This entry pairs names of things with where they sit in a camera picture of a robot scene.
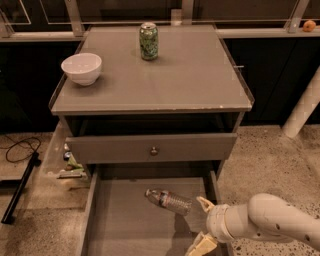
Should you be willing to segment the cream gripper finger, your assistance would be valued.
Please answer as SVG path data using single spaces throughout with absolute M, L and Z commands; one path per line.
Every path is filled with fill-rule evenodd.
M 211 201 L 202 196 L 197 196 L 196 200 L 200 203 L 205 213 L 209 213 L 215 207 L 215 205 Z
M 218 242 L 210 235 L 199 232 L 185 256 L 204 256 L 216 249 Z

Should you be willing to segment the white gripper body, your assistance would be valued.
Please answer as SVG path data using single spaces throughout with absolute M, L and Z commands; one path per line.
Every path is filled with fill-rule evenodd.
M 226 225 L 225 214 L 228 208 L 227 204 L 216 205 L 207 214 L 207 231 L 220 243 L 229 243 L 234 240 Z

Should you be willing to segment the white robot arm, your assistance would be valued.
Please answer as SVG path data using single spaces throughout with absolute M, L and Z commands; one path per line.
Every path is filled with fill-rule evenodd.
M 297 240 L 320 250 L 320 220 L 277 196 L 260 193 L 246 204 L 234 206 L 214 205 L 203 197 L 197 200 L 207 214 L 208 233 L 200 232 L 185 256 L 204 256 L 219 243 L 241 238 L 283 243 Z

